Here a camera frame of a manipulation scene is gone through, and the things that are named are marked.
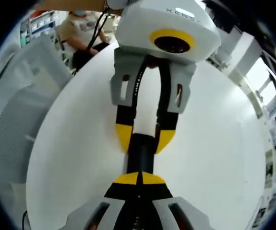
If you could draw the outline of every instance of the black cable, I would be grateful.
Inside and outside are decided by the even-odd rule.
[[[103,24],[101,25],[100,29],[98,30],[98,33],[96,34],[94,40],[99,36],[99,34],[100,34],[102,28],[104,27],[104,24],[106,23],[108,17],[109,17],[109,15],[107,15],[106,18],[104,19],[104,22],[103,22]]]
[[[25,221],[26,215],[27,215],[27,211],[24,212],[23,217],[22,217],[22,230],[25,230],[24,221]]]
[[[92,39],[91,39],[91,41],[89,42],[88,47],[87,47],[87,49],[86,49],[87,52],[90,51],[90,49],[92,48],[92,46],[93,46],[93,44],[94,44],[94,42],[95,42],[95,39],[97,38],[97,36],[99,35],[99,32],[100,32],[101,29],[103,28],[103,26],[104,26],[104,24],[105,24],[105,22],[106,22],[108,16],[106,16],[106,19],[104,20],[104,23],[101,25],[100,30],[98,31],[98,33],[96,33],[97,30],[98,30],[98,27],[99,27],[99,22],[100,22],[100,20],[102,19],[102,17],[104,16],[104,14],[108,12],[108,10],[110,10],[109,7],[107,7],[107,8],[103,11],[103,13],[100,15],[98,21],[96,22],[96,25],[95,25],[95,27],[94,27],[94,32],[93,32]]]

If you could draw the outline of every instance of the face mask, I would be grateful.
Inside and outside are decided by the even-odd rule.
[[[74,14],[77,16],[84,16],[86,15],[86,11],[75,11]]]

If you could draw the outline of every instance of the camera lens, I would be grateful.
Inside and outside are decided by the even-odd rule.
[[[177,37],[159,37],[155,39],[154,43],[159,49],[173,54],[181,54],[190,50],[190,45]]]

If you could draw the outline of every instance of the white surface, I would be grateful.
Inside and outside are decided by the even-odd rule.
[[[110,101],[112,44],[96,55],[61,92],[38,133],[27,175],[33,230],[57,230],[67,215],[103,196],[122,173]],[[160,92],[158,70],[142,80],[135,130],[154,133]],[[198,64],[191,97],[172,142],[155,158],[173,196],[206,213],[216,230],[243,230],[265,183],[265,149],[253,106],[227,77]],[[152,97],[145,91],[153,91]]]

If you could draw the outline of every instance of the gray gripper bracket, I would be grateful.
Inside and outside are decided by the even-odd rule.
[[[140,67],[144,61],[145,55],[136,54],[133,52],[124,51],[120,48],[114,50],[114,69],[115,74],[110,82],[112,104],[114,105],[132,105],[132,95],[135,87],[135,82],[138,76]],[[121,98],[121,88],[123,77],[129,76],[126,96]]]
[[[154,200],[153,204],[160,217],[163,230],[178,230],[175,215],[182,219],[185,229],[214,230],[206,214],[192,206],[182,197]]]
[[[114,69],[115,74],[110,82],[112,104],[114,105],[132,105],[132,95],[135,88],[135,82],[144,61],[145,54],[124,51],[117,48],[114,51]],[[175,62],[170,63],[171,73],[171,96],[168,105],[168,112],[181,114],[184,112],[190,96],[190,82],[196,70],[196,64],[191,63],[183,65]],[[121,87],[123,77],[129,76],[125,98],[121,98]]]
[[[182,114],[187,106],[190,96],[190,82],[196,70],[196,64],[182,65],[171,62],[171,96],[168,105],[168,112]]]
[[[124,200],[106,197],[94,199],[70,213],[60,230],[86,230],[94,219],[100,221],[97,230],[113,230],[124,203]]]

